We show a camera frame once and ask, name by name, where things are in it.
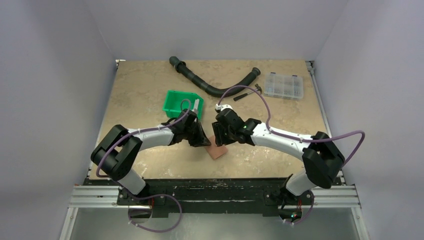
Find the green basket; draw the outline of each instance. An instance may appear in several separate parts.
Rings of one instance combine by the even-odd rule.
[[[166,94],[165,103],[163,104],[162,110],[165,111],[166,116],[168,118],[177,118],[181,113],[181,102],[184,99],[188,99],[191,102],[191,110],[193,110],[193,107],[195,106],[196,99],[199,99],[199,104],[197,107],[197,118],[199,121],[202,118],[202,110],[203,110],[203,98],[201,98],[199,95],[193,92],[184,92],[184,91],[173,91],[169,90]],[[189,103],[184,102],[182,104],[182,109],[188,109]]]

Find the transparent organizer box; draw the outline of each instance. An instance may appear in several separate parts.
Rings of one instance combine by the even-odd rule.
[[[301,76],[280,75],[271,72],[265,80],[263,95],[281,99],[302,99],[304,97],[304,80]]]

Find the metal frame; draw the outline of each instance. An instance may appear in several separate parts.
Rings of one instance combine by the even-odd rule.
[[[321,101],[320,92],[318,90],[317,82],[315,79],[313,67],[313,61],[306,61],[307,69],[310,73],[315,94],[318,100],[319,108],[321,110],[322,118],[324,121],[325,129],[328,135],[331,137],[331,130],[327,120],[327,115],[324,110],[323,103]],[[90,162],[87,177],[90,176],[93,163]],[[354,185],[347,186],[343,176],[343,172],[340,171],[337,175],[340,177],[342,185],[333,186],[331,189],[323,189],[315,187],[312,189],[315,195],[314,208],[350,208],[352,211],[354,224],[358,232],[360,240],[369,240],[367,228],[365,226],[361,204],[358,198],[358,193]],[[118,186],[75,186],[72,191],[69,207],[67,210],[65,222],[63,224],[60,240],[68,240],[71,237],[72,230],[74,227],[75,219],[79,208],[131,208],[131,209],[147,209],[147,205],[117,205],[117,199],[119,197]]]

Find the gray floor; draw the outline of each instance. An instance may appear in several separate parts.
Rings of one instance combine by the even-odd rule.
[[[177,220],[154,218],[146,227],[164,229]],[[358,240],[350,208],[317,208],[309,219],[291,227],[278,217],[259,214],[184,214],[180,225],[171,232],[152,233],[128,225],[127,209],[80,208],[72,240]]]

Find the beige table surface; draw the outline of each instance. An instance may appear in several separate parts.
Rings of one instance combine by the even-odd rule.
[[[275,128],[302,134],[325,132],[318,100],[311,77],[303,60],[186,60],[194,74],[216,88],[227,88],[238,83],[253,67],[261,75],[251,84],[264,86],[270,72],[298,75],[303,78],[304,97],[290,100],[265,97]],[[212,136],[212,122],[218,98],[207,95],[168,61],[121,61],[100,131],[102,139],[116,124],[138,129],[155,127],[166,122],[162,111],[168,90],[197,93],[204,99],[201,123],[206,135]],[[237,102],[233,97],[223,101],[230,104],[243,119],[267,119],[261,99],[251,94]],[[203,147],[190,147],[187,141],[158,146],[138,153],[133,168],[145,178],[262,178],[287,177],[301,170],[303,163],[282,152],[261,146],[233,143],[228,153],[212,160]],[[93,165],[91,179],[96,179]]]

